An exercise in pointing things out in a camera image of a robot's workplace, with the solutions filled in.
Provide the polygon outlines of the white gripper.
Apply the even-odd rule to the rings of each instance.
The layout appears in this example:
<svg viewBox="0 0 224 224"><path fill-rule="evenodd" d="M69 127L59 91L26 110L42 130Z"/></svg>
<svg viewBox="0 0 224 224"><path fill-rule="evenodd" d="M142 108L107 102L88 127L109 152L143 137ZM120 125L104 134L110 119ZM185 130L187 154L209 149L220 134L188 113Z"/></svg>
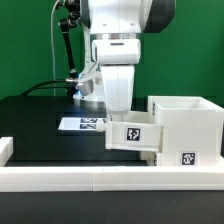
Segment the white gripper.
<svg viewBox="0 0 224 224"><path fill-rule="evenodd" d="M133 65L101 67L105 105L109 114L126 114L130 111L134 73Z"/></svg>

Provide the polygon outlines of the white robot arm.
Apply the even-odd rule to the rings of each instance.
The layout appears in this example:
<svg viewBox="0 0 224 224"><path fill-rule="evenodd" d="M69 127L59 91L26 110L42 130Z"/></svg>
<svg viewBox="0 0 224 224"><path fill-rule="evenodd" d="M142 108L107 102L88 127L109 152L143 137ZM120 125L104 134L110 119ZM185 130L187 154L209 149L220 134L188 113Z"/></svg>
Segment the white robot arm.
<svg viewBox="0 0 224 224"><path fill-rule="evenodd" d="M100 82L109 114L131 110L135 65L141 57L141 33L159 33L173 20L176 0L82 0L86 55L99 69L77 80L82 95Z"/></svg>

